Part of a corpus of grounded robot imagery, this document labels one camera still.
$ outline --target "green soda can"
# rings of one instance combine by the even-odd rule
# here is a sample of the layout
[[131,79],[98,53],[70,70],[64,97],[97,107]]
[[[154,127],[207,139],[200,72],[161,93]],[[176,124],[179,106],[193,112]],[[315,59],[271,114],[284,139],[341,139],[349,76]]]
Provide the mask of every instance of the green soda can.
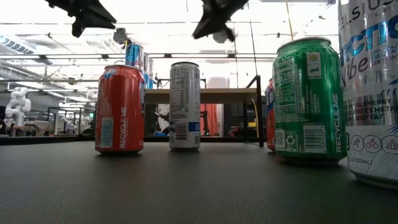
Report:
[[339,56],[330,44],[309,37],[277,51],[275,150],[286,162],[334,165],[347,155]]

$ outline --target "dark table surface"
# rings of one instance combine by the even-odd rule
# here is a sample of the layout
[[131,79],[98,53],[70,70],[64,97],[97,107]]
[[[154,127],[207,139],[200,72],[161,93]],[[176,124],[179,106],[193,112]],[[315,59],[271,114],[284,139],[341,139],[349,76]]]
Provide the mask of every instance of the dark table surface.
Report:
[[145,143],[136,157],[93,147],[0,146],[0,223],[398,222],[398,192],[356,181],[346,160],[289,166],[240,143],[198,153]]

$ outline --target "white can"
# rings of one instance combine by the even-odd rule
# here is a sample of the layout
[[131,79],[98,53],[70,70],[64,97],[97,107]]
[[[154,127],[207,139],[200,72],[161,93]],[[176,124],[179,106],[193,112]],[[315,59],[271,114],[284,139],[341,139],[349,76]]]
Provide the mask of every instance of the white can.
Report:
[[348,168],[398,189],[398,1],[340,0]]
[[169,146],[174,151],[200,147],[200,71],[192,62],[178,62],[170,69]]

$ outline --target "red soda can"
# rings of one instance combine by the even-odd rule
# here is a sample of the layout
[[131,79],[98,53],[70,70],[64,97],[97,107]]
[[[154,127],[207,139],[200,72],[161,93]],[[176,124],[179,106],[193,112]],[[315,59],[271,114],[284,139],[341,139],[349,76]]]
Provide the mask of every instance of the red soda can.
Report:
[[110,65],[99,78],[95,150],[139,152],[144,146],[144,78],[127,65]]
[[275,109],[274,109],[274,88],[272,79],[269,80],[266,89],[267,99],[267,147],[275,151]]

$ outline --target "shelf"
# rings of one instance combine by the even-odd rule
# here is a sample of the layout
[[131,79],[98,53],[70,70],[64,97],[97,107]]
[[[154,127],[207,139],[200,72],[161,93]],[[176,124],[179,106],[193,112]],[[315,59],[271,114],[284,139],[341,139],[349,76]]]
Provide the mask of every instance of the shelf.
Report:
[[[207,88],[200,89],[200,103],[242,103],[256,99],[255,88]],[[170,90],[145,90],[146,104],[168,104]]]

